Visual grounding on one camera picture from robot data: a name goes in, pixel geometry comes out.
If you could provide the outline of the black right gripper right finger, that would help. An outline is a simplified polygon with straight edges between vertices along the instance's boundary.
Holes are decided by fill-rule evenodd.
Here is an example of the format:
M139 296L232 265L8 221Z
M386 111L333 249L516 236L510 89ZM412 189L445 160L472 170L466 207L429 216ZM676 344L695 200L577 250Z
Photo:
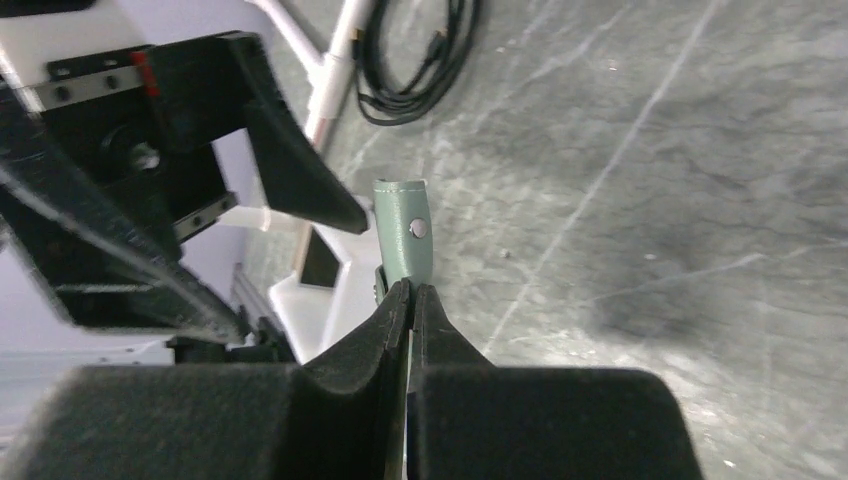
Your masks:
M416 295L412 479L699 479L680 405L655 374L610 367L499 367Z

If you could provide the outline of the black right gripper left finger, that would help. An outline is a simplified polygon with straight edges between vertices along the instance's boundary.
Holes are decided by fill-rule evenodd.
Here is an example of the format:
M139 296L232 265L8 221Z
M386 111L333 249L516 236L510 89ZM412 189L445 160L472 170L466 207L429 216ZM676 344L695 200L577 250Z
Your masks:
M378 479L411 285L308 364L86 366L35 409L5 479Z

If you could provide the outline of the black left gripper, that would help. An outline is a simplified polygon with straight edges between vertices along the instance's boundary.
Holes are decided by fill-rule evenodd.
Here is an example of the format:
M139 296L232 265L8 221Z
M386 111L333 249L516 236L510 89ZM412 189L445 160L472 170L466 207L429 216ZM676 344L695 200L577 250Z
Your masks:
M213 145L247 131L268 206L352 234L365 209L324 164L261 38L229 31L1 63L1 217L71 325L236 343L244 319L183 264L236 199Z

